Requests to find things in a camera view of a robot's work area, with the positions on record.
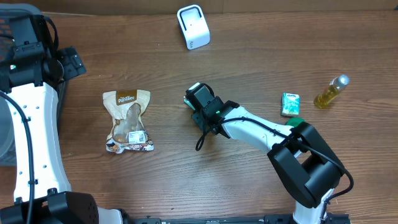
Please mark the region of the snack packet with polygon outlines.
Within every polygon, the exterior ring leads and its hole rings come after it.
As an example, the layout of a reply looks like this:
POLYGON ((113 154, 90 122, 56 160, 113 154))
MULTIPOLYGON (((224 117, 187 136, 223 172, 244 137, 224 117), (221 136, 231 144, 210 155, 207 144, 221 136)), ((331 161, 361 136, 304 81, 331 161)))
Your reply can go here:
POLYGON ((106 150, 153 151, 154 143, 144 128, 141 116, 150 102, 146 90, 118 90, 103 93, 103 104, 113 120, 106 140, 106 150))

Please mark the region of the small kleenex tissue pack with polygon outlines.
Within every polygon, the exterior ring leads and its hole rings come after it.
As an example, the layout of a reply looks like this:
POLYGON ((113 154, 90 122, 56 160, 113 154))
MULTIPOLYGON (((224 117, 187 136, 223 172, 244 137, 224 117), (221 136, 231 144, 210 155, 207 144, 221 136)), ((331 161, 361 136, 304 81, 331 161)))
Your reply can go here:
POLYGON ((298 116, 300 113, 300 96, 293 93, 283 93, 281 97, 281 116, 298 116))

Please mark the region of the green lid jar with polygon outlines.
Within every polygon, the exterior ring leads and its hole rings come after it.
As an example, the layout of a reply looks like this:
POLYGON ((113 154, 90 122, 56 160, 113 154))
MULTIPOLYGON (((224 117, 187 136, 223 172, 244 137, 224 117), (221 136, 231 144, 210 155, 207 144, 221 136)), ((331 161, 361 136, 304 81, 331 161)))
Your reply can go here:
POLYGON ((285 125, 297 127, 300 123, 304 122, 305 120, 299 117, 293 117, 286 121, 285 125))

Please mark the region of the yellow bottle silver cap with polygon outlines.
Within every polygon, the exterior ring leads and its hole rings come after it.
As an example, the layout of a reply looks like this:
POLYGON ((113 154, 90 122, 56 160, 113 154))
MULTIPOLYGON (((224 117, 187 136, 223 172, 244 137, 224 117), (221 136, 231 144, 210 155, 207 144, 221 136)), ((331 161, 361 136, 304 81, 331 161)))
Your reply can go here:
POLYGON ((323 93, 317 95, 313 101, 318 108, 324 109, 339 95, 350 83, 350 78, 347 75, 340 75, 334 78, 323 93))

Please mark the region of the teal tissue pack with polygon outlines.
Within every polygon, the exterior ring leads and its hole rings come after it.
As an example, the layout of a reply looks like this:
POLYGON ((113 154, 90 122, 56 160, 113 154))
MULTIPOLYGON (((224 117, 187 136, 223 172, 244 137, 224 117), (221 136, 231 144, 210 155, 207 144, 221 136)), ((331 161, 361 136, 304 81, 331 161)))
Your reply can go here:
POLYGON ((187 95, 194 90, 196 87, 198 87, 200 85, 199 82, 196 82, 196 84, 192 85, 187 91, 186 91, 186 95, 183 97, 183 101, 186 105, 188 105, 189 107, 191 107, 191 109, 193 111, 195 111, 195 107, 191 104, 191 102, 188 100, 187 95))

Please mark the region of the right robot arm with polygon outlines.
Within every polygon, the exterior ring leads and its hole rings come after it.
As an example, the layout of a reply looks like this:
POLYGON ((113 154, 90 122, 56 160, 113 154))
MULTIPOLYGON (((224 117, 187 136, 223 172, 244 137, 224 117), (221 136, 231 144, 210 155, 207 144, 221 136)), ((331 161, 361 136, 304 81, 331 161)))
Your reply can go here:
POLYGON ((221 134, 267 154, 283 186, 296 201, 291 223, 330 223, 326 207, 346 169, 318 131, 302 121, 296 126, 273 123, 233 101, 222 101, 206 83, 184 96, 192 120, 204 136, 221 134))

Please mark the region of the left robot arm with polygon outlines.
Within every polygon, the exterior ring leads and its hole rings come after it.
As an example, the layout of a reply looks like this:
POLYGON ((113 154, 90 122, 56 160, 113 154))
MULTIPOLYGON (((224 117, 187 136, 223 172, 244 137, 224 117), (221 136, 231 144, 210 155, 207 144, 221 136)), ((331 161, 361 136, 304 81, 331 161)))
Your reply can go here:
POLYGON ((13 41, 1 62, 1 96, 11 112, 16 144, 14 205, 2 223, 127 223, 119 209, 97 206, 90 194, 73 192, 63 168, 57 128, 61 82, 85 73, 73 47, 59 49, 50 18, 7 10, 13 41))

